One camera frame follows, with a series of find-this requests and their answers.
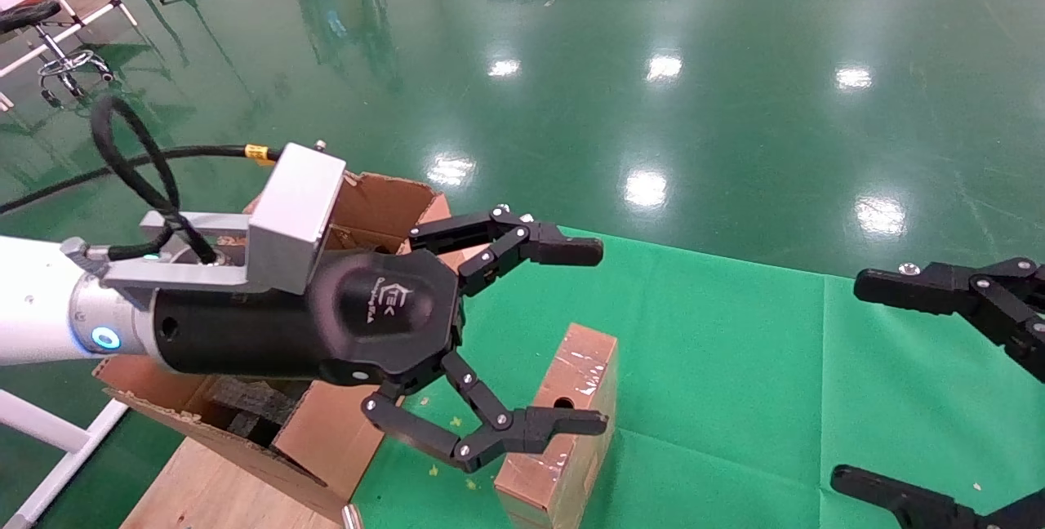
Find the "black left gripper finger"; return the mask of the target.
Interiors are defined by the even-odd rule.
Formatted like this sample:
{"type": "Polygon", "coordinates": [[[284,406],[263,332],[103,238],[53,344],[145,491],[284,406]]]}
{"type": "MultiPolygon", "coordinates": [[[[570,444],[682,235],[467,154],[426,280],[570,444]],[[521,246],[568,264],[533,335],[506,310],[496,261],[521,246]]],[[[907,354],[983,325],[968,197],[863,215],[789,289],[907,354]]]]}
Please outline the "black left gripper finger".
{"type": "Polygon", "coordinates": [[[466,473],[478,472],[511,452],[541,454],[561,433],[598,436],[609,424],[607,415],[574,407],[509,410],[456,351],[441,359],[437,373],[449,381],[480,419],[481,424],[469,435],[460,437],[404,410],[397,405],[402,389],[389,381],[362,400],[362,413],[385,435],[466,473]]]}
{"type": "Polygon", "coordinates": [[[474,297],[522,261],[597,266],[604,257],[601,239],[570,238],[556,224],[522,220],[503,206],[415,225],[408,242],[413,251],[436,256],[477,247],[477,254],[456,268],[460,294],[466,297],[474,297]]]}

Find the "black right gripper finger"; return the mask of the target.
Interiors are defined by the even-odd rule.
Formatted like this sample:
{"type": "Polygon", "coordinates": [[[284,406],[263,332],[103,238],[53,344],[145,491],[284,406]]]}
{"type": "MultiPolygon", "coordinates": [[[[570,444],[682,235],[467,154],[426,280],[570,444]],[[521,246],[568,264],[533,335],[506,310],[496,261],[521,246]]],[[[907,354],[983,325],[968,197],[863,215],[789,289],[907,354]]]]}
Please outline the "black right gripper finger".
{"type": "Polygon", "coordinates": [[[929,491],[884,474],[837,465],[831,487],[891,513],[900,528],[1042,528],[1044,491],[1023,496],[993,513],[980,514],[952,496],[929,491]]]}
{"type": "Polygon", "coordinates": [[[1034,380],[1044,380],[1044,268],[1029,258],[981,268],[931,262],[862,269],[852,291],[874,305],[958,314],[1034,380]]]}

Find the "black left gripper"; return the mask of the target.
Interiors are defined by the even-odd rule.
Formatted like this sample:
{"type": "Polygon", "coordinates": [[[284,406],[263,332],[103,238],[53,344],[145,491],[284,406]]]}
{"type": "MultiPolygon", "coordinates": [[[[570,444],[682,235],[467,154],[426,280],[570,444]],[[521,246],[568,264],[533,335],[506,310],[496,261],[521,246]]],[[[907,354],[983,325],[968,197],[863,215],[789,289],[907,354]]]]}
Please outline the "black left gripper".
{"type": "Polygon", "coordinates": [[[161,290],[158,361],[188,374],[421,388],[460,345],[458,273],[428,251],[326,252],[301,295],[161,290]]]}

